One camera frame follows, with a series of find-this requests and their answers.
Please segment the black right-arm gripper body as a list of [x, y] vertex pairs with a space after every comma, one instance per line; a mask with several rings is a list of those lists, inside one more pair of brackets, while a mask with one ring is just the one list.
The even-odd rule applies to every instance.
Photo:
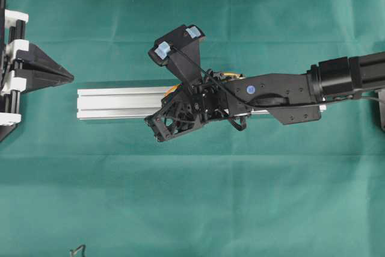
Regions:
[[170, 141], [186, 133], [196, 131], [209, 122], [228, 121], [238, 131], [246, 127], [246, 115], [231, 116], [227, 94], [219, 85], [221, 81], [211, 76], [209, 69], [197, 85], [181, 85], [162, 99], [162, 107], [144, 121], [158, 142]]

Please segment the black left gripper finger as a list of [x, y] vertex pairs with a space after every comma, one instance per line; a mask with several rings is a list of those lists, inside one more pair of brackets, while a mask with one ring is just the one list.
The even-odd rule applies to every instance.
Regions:
[[16, 69], [15, 77], [26, 79], [26, 89], [24, 89], [23, 93], [68, 84], [74, 80], [73, 75], [63, 76], [54, 73], [26, 69]]
[[29, 43], [28, 50], [18, 49], [16, 58], [24, 61], [37, 70], [44, 72], [67, 72], [67, 70], [48, 56], [37, 45]]

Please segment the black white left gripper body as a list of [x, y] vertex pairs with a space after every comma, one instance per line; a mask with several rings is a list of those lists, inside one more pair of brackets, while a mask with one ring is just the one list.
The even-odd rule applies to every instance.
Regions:
[[18, 51], [29, 51], [25, 27], [29, 16], [19, 11], [1, 9], [1, 140], [8, 137], [21, 122], [20, 95], [26, 90], [26, 79], [16, 75], [22, 68]]

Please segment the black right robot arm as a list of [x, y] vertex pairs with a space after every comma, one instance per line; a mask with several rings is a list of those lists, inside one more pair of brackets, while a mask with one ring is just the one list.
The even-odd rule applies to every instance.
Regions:
[[79, 119], [143, 117], [159, 142], [227, 121], [243, 131], [253, 114], [267, 113], [284, 125], [317, 121], [327, 106], [366, 99], [384, 102], [384, 54], [342, 57], [314, 64], [302, 74], [242, 74], [204, 70], [199, 45], [162, 42], [150, 57], [175, 75], [174, 87], [80, 89]]

